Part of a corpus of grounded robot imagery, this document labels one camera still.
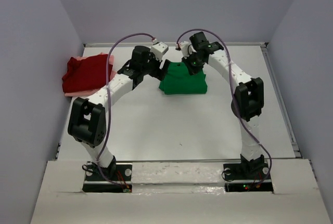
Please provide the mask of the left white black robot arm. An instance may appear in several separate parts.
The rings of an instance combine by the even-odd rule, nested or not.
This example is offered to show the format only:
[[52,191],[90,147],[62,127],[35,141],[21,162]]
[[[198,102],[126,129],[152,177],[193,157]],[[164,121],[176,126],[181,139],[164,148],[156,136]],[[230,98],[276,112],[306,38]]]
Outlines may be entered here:
[[85,169],[111,181],[116,172],[116,158],[107,148],[110,135],[111,107],[124,95],[133,91],[149,75],[163,80],[169,60],[163,60],[169,47],[158,42],[151,47],[135,46],[131,58],[113,79],[94,94],[76,98],[72,103],[68,134],[79,142],[92,162]]

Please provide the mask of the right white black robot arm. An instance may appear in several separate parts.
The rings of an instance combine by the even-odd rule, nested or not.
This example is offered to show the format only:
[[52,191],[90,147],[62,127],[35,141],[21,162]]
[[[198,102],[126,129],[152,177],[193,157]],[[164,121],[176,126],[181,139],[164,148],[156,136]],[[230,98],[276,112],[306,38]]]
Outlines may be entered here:
[[253,180],[262,183],[268,179],[271,163],[265,161],[267,149],[259,142],[259,116],[264,107],[264,83],[254,78],[235,64],[225,43],[219,39],[209,42],[206,30],[196,29],[189,41],[176,42],[176,49],[182,52],[182,62],[190,75],[202,71],[205,64],[214,68],[230,87],[231,109],[238,118],[241,131],[241,153],[239,163],[224,165],[222,177],[227,182]]

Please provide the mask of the green t shirt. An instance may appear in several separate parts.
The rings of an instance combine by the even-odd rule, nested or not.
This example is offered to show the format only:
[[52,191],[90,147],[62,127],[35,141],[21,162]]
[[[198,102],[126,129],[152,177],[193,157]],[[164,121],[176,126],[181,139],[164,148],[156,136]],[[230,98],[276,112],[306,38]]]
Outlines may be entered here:
[[184,63],[171,62],[159,89],[166,95],[206,94],[206,74],[200,71],[198,74],[190,75]]

